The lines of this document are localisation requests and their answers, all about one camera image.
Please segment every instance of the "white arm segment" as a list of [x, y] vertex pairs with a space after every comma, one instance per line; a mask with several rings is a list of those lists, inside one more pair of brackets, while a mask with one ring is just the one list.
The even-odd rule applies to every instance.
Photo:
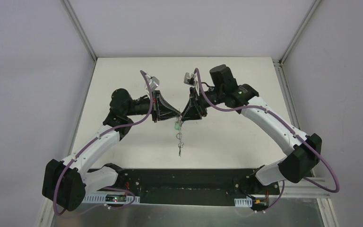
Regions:
[[[250, 99], [249, 105], [258, 105], [272, 111], [278, 115], [274, 110], [272, 110], [267, 103], [262, 99], [262, 97], [254, 97]], [[294, 145], [300, 145], [301, 142], [295, 138], [291, 132], [282, 125], [276, 118], [272, 115], [265, 113], [263, 110], [248, 108], [242, 110], [242, 115], [247, 117], [256, 123], [264, 132], [266, 132], [282, 149], [286, 155], [290, 155], [293, 151]], [[307, 135], [305, 132], [295, 128], [291, 124], [287, 123], [294, 131], [295, 134], [299, 135], [301, 138], [305, 138]], [[273, 182], [282, 181], [286, 178], [280, 173], [278, 164], [282, 162], [285, 158], [274, 162], [270, 165], [262, 167], [257, 173], [256, 178], [262, 185], [269, 185]]]
[[[102, 132], [110, 129], [109, 125], [102, 125], [98, 132], [89, 141], [98, 137]], [[120, 135], [117, 131], [111, 131], [94, 143], [92, 143], [78, 158], [71, 164], [70, 168], [78, 169], [78, 173], [86, 184], [86, 195], [95, 192], [103, 187], [111, 186], [115, 184], [117, 179], [117, 172], [109, 167], [103, 167], [92, 173], [87, 173], [91, 166], [104, 154], [110, 147], [115, 145], [120, 141]], [[67, 165], [71, 159], [75, 159], [75, 155], [78, 151], [72, 152], [69, 156], [63, 159], [63, 164]]]

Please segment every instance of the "white wall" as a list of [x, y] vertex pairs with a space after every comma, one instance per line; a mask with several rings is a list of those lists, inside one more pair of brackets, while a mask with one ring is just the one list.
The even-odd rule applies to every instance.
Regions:
[[0, 226], [30, 227], [68, 151], [93, 63], [56, 1], [0, 0]]
[[[285, 74], [300, 126], [323, 138], [339, 177], [332, 200], [340, 226], [363, 226], [363, 0], [324, 1]], [[324, 167], [316, 173], [330, 179]]]
[[313, 0], [71, 0], [99, 57], [280, 58]]

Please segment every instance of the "white tabletop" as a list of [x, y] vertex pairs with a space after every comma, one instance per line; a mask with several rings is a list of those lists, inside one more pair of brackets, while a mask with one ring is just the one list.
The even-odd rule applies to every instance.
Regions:
[[[183, 111], [189, 99], [184, 74], [199, 68], [202, 81], [213, 84], [209, 70], [220, 64], [230, 67], [238, 84], [251, 85], [279, 115], [289, 119], [271, 58], [99, 58], [73, 150], [80, 149], [102, 125], [114, 90], [125, 88], [133, 99], [146, 94], [140, 70], [157, 77], [157, 90], [169, 104]], [[131, 119], [136, 122], [142, 117]], [[208, 108], [207, 117], [183, 124], [184, 148], [179, 157], [174, 123], [175, 119], [154, 123], [150, 116], [133, 126], [93, 167], [114, 163], [123, 168], [256, 168], [285, 156], [249, 119], [236, 112]]]

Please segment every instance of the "white table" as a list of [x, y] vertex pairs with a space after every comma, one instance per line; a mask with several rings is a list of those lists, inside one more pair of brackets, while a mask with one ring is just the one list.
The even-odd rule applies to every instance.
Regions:
[[[213, 84], [209, 70], [220, 64], [231, 68], [238, 84], [251, 85], [279, 115], [289, 119], [271, 58], [99, 58], [73, 150], [80, 149], [102, 125], [114, 90], [125, 88], [133, 99], [146, 94], [140, 70], [157, 77], [157, 90], [183, 111], [189, 99], [184, 74], [199, 68], [202, 80]], [[131, 119], [136, 122], [142, 117]], [[183, 124], [184, 148], [179, 157], [174, 122], [154, 123], [150, 116], [133, 126], [93, 167], [114, 163], [123, 168], [256, 168], [284, 156], [278, 145], [249, 119], [236, 112], [208, 108], [207, 117]]]

